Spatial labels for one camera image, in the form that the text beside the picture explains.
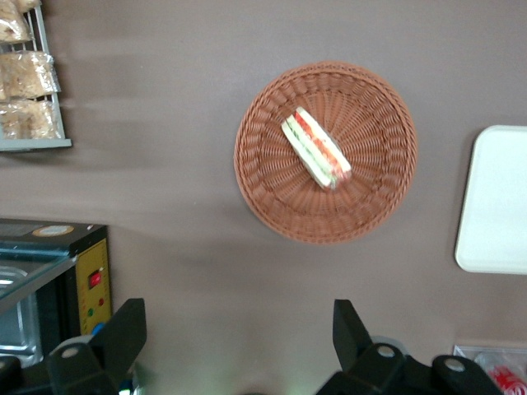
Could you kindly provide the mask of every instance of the wicker basket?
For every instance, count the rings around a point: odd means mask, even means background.
[[[352,179],[324,191],[282,133],[304,107],[340,145]],[[417,159],[413,121],[382,78],[349,63],[307,64],[283,73],[254,99],[238,131],[235,170],[254,214],[291,239],[349,241],[373,230],[408,191]]]

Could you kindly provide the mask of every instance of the toaster oven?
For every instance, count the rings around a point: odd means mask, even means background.
[[[0,356],[40,362],[112,314],[105,225],[0,219]]]

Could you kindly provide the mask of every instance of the gray countertop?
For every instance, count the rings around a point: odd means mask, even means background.
[[[454,260],[474,138],[527,125],[527,2],[44,0],[65,151],[0,156],[2,216],[110,226],[114,305],[147,302],[156,394],[314,393],[338,369],[333,300],[421,362],[526,346],[527,277]],[[418,161],[401,207],[351,243],[290,241],[233,170],[251,100],[334,59],[387,80]]]

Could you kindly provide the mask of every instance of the screw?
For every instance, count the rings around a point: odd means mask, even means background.
[[[63,351],[62,357],[65,358],[71,358],[72,356],[76,356],[79,353],[79,350],[76,347],[70,347]]]
[[[380,346],[377,349],[377,352],[380,354],[380,356],[383,356],[384,358],[393,358],[393,357],[395,357],[395,351],[392,350],[388,346]]]
[[[464,365],[454,358],[449,358],[448,360],[445,360],[445,365],[448,369],[453,370],[454,372],[464,372],[465,367]]]

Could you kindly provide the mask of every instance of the red button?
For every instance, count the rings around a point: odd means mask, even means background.
[[[102,275],[99,272],[93,273],[90,278],[90,289],[94,286],[98,286],[100,284],[100,281],[102,280]]]

